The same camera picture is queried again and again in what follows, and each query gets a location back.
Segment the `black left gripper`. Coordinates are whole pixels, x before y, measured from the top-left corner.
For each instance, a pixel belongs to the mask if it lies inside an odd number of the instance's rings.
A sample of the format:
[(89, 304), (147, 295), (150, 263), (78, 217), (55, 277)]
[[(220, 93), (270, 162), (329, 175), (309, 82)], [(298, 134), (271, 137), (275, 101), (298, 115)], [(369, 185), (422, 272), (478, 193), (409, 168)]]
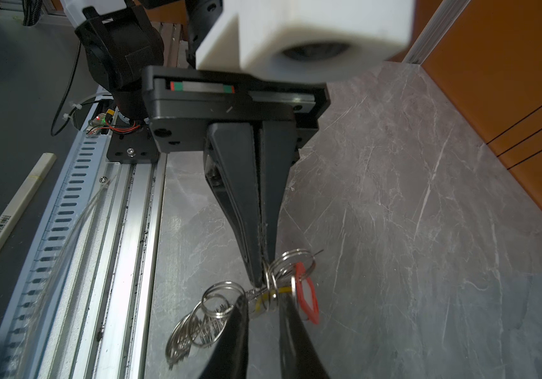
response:
[[(268, 263), (275, 260), (296, 145), (303, 147), (318, 131), (318, 120), (331, 104), (327, 85), (163, 66), (144, 68), (141, 78), (149, 129), (161, 153), (201, 151), (207, 136), (206, 181), (233, 229), (250, 283), (261, 287), (262, 255)], [(262, 123), (260, 192), (249, 123)]]

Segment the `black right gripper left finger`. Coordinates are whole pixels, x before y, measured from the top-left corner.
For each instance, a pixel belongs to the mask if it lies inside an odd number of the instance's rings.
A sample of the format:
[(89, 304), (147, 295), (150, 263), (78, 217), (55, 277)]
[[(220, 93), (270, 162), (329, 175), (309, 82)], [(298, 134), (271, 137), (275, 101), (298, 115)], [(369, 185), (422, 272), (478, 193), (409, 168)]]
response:
[(249, 359), (249, 309), (247, 298), (239, 296), (210, 360), (200, 378), (247, 377)]

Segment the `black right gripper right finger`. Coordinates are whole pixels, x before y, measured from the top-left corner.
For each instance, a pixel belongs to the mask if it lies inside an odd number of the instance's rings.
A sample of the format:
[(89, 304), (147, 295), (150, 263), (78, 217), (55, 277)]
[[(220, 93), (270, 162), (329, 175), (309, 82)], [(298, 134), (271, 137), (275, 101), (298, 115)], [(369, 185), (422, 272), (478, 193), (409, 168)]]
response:
[(282, 378), (329, 378), (291, 295), (279, 296)]

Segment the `red key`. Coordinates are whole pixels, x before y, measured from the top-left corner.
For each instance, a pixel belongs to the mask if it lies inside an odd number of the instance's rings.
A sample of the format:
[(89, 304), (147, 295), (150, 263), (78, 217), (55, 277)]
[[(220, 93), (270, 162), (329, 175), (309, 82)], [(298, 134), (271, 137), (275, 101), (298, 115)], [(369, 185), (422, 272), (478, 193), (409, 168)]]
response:
[(291, 279), (291, 286), (301, 319), (313, 325), (318, 325), (320, 322), (320, 312), (315, 285), (312, 279), (306, 276), (305, 266), (301, 262), (294, 265), (294, 276)]

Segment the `metal key holder with rings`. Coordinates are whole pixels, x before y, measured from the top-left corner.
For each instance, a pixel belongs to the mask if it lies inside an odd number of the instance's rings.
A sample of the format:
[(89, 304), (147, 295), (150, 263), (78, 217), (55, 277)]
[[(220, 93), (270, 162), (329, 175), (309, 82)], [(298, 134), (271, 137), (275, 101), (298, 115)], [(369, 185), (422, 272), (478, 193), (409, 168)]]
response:
[(247, 298), (249, 309), (249, 300), (256, 292), (276, 291), (281, 287), (292, 289), (294, 265), (303, 263), (306, 276), (311, 279), (317, 266), (316, 256), (307, 249), (284, 252), (274, 262), (264, 266), (263, 285), (260, 288), (247, 291), (234, 281), (221, 281), (206, 289), (196, 306), (176, 324), (167, 340), (165, 357), (169, 369), (174, 369), (189, 358), (193, 348), (210, 348), (220, 339), (239, 296)]

